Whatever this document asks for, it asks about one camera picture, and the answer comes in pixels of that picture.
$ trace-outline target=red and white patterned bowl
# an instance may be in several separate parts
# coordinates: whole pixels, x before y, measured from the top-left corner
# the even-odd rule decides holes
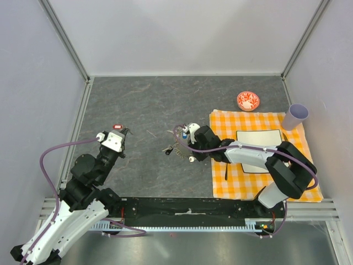
[[[260,105],[260,98],[253,92],[244,91],[237,96],[238,106],[245,112],[252,112]]]

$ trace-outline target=gray floor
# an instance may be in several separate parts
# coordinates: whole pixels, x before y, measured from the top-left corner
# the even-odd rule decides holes
[[[325,223],[285,223],[272,239],[231,232],[151,232],[107,238],[86,233],[61,265],[338,265]]]
[[[104,187],[118,195],[212,197],[211,162],[190,163],[162,150],[174,142],[174,125],[209,125],[214,109],[240,111],[236,97],[255,92],[259,112],[284,112],[288,101],[279,76],[101,77],[95,78],[79,139],[90,139],[113,124],[128,126],[126,158],[118,159]],[[74,159],[98,153],[99,144],[77,146]]]

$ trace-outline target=purple cup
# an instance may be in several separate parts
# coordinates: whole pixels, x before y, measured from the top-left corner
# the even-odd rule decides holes
[[[302,104],[293,104],[289,107],[282,121],[282,128],[286,131],[293,130],[309,116],[309,110]]]

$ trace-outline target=white wall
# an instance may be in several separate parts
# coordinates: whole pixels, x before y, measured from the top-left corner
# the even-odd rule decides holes
[[[325,194],[353,246],[353,2],[331,1],[287,78],[309,108],[306,136]]]
[[[89,74],[280,73],[320,0],[50,0]]]
[[[45,196],[47,148],[67,142],[84,80],[37,0],[0,1],[0,264],[35,230]],[[45,158],[54,182],[65,150]]]

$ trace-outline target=orange and white checkered tablecloth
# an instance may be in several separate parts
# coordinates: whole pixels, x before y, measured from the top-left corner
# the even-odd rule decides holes
[[[292,131],[285,131],[281,122],[285,113],[248,113],[224,112],[214,110],[210,114],[210,127],[220,138],[236,139],[237,131],[262,131],[281,130],[282,139],[287,137],[309,160],[312,161],[309,146],[305,138],[303,125],[297,126]],[[228,180],[225,180],[226,164],[212,159],[213,196],[227,199],[253,199],[264,187],[273,182],[268,173],[244,173],[242,165],[228,164]],[[317,186],[307,190],[298,200],[301,202],[321,202],[322,193]]]

